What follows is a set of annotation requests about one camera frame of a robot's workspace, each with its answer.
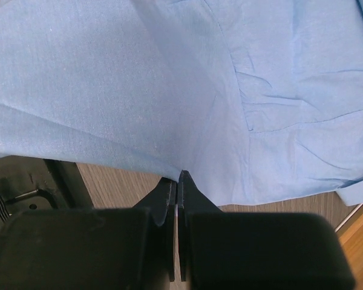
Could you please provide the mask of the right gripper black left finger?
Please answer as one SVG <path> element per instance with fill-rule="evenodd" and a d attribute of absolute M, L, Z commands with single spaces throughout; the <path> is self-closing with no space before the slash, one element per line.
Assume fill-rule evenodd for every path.
<path fill-rule="evenodd" d="M 24 211 L 0 232 L 0 289 L 168 289 L 176 183 L 131 208 Z"/>

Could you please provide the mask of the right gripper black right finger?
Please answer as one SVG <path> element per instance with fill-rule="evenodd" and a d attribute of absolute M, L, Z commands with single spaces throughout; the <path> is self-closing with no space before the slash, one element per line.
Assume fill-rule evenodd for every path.
<path fill-rule="evenodd" d="M 223 212 L 187 171 L 177 185 L 178 253 L 188 289 L 353 289 L 332 226 L 310 213 Z"/>

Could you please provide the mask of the light blue long sleeve shirt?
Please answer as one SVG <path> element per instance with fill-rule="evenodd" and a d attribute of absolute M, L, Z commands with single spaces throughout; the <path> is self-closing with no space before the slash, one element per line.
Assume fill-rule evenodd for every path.
<path fill-rule="evenodd" d="M 0 1 L 6 155 L 363 203 L 363 1 Z"/>

